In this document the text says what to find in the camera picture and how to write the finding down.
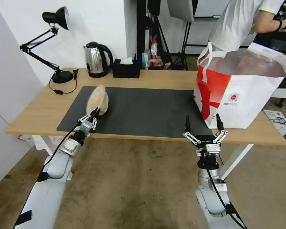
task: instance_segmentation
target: shopping bag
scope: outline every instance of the shopping bag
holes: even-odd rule
[[[255,43],[227,53],[209,42],[197,65],[193,96],[209,128],[217,113],[225,128],[247,128],[286,76],[286,56]]]

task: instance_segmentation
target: kettle handle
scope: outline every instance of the kettle handle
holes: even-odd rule
[[[108,54],[108,57],[110,59],[110,64],[107,66],[106,58],[103,57],[104,61],[105,61],[105,63],[103,64],[103,68],[104,68],[103,70],[104,70],[105,74],[107,74],[109,72],[109,70],[111,69],[112,64],[113,64],[112,53],[111,53],[110,49],[107,48],[107,46],[105,46],[105,45],[98,44],[98,48],[102,51],[105,51]]]

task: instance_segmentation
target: white t-shirt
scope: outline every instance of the white t-shirt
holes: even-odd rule
[[[209,41],[226,52],[236,51],[250,32],[254,32],[259,11],[277,14],[284,0],[230,0]]]

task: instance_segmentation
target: black wristband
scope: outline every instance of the black wristband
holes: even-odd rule
[[[278,32],[278,31],[281,29],[281,27],[282,27],[283,22],[282,22],[282,21],[279,21],[279,23],[280,23],[280,25],[279,25],[279,27],[275,30],[275,32]]]

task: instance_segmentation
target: stainless steel kettle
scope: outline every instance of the stainless steel kettle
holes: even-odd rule
[[[90,42],[83,48],[89,76],[99,78],[107,75],[113,64],[113,57],[109,48],[97,42]],[[110,59],[109,65],[107,65],[104,52],[108,54]]]

